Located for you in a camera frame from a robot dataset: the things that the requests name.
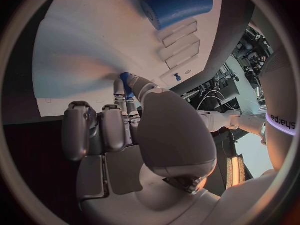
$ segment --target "purple led strip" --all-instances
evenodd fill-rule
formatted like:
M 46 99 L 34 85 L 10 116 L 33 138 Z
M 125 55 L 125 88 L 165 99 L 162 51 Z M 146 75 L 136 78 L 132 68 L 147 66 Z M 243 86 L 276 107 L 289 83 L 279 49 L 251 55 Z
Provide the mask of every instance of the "purple led strip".
M 269 124 L 271 124 L 274 128 L 278 129 L 279 131 L 282 131 L 282 132 L 284 132 L 284 133 L 286 133 L 286 134 L 289 134 L 289 135 L 292 135 L 292 136 L 295 136 L 295 135 L 296 135 L 296 132 L 295 132 L 295 131 L 290 131 L 290 130 L 288 130 L 288 128 L 285 128 L 285 127 L 283 127 L 283 126 L 280 126 L 280 125 L 278 125 L 276 122 L 274 122 L 274 121 L 272 120 L 272 118 L 269 117 L 269 114 L 268 114 L 268 113 L 265 115 L 265 118 L 266 118 L 266 120 L 268 121 Z

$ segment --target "machinery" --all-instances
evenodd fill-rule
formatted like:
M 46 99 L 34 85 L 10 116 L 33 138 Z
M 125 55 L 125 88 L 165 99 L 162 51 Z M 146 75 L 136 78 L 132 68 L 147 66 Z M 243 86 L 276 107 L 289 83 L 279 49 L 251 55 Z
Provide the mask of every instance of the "machinery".
M 231 224 L 268 189 L 295 133 L 295 101 L 282 109 L 274 105 L 281 94 L 272 94 L 276 76 L 284 73 L 289 78 L 285 98 L 293 97 L 286 56 L 279 49 L 262 71 L 263 89 L 272 95 L 266 96 L 266 120 L 235 110 L 196 111 L 174 92 L 129 73 L 123 78 L 127 92 L 117 79 L 115 104 L 103 107 L 99 121 L 87 103 L 71 103 L 62 139 L 67 158 L 81 161 L 76 184 L 81 210 L 95 224 Z M 141 118 L 130 89 L 141 103 Z M 233 186 L 220 200 L 203 187 L 217 164 L 210 132 L 221 127 L 260 136 L 274 172 Z M 234 215 L 226 212 L 228 206 L 234 206 Z

